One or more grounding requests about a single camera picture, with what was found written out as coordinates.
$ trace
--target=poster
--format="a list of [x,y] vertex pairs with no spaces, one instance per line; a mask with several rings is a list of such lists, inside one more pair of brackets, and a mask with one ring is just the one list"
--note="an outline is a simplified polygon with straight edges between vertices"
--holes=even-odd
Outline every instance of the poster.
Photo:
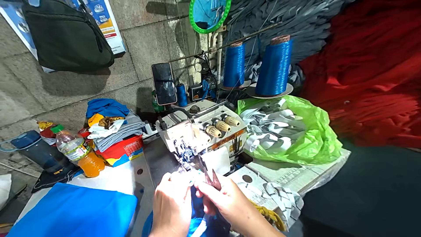
[[[63,0],[69,6],[77,9],[79,8],[78,0]],[[101,29],[104,37],[110,45],[114,55],[126,51],[121,34],[118,30],[114,14],[108,0],[83,0],[87,6],[88,13],[92,15],[95,22]],[[8,2],[7,0],[0,0],[0,13],[12,27],[14,32],[19,36],[24,45],[38,60],[37,50],[29,32],[29,27],[26,24],[25,18],[22,14],[22,4],[15,2]],[[51,72],[52,69],[42,67],[45,72]]]

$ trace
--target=green bottle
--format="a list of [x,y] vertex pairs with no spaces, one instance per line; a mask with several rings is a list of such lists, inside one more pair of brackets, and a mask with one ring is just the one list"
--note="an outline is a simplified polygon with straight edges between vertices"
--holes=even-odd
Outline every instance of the green bottle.
[[159,113],[165,110],[164,106],[158,104],[157,98],[155,97],[155,90],[152,91],[152,107],[154,108],[156,113]]

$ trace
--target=yellow rope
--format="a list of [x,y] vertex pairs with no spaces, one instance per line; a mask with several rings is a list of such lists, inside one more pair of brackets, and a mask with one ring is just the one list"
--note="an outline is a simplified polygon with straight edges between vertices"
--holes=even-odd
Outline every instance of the yellow rope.
[[261,207],[261,206],[257,205],[255,202],[253,202],[250,199],[249,199],[249,201],[260,212],[260,214],[262,214],[262,216],[264,216],[266,218],[266,220],[271,225],[273,225],[273,223],[274,223],[275,226],[278,228],[278,230],[280,230],[280,231],[286,231],[286,228],[285,228],[284,223],[282,222],[282,220],[279,217],[279,215],[276,214],[276,212],[274,212],[272,210],[268,210],[266,207]]

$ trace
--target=human hand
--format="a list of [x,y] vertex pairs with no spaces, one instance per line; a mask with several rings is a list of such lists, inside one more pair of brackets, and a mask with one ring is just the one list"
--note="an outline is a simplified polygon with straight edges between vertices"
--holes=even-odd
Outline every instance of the human hand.
[[192,218],[189,174],[166,173],[155,189],[153,224],[149,236],[186,237]]
[[284,236],[251,204],[232,179],[218,175],[221,191],[203,181],[196,181],[197,197],[203,197],[204,212],[215,215],[215,206],[231,227],[247,237]]

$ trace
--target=white plate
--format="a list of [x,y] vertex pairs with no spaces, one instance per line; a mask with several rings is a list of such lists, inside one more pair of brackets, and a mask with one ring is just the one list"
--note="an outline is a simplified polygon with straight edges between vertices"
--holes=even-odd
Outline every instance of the white plate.
[[222,90],[224,90],[224,91],[241,90],[241,89],[244,89],[244,88],[248,87],[249,85],[251,85],[251,80],[244,81],[244,83],[241,86],[239,86],[238,88],[234,88],[234,89],[232,89],[232,88],[226,88],[221,83],[220,88]]
[[290,94],[292,92],[292,90],[294,90],[294,87],[291,84],[287,83],[287,88],[286,88],[286,90],[283,93],[281,93],[279,95],[271,96],[271,97],[261,97],[261,96],[256,95],[256,84],[257,83],[254,83],[254,84],[250,85],[245,90],[245,92],[249,96],[251,96],[253,98],[256,98],[256,99],[273,99],[273,98],[279,98],[279,97],[282,97],[284,95]]

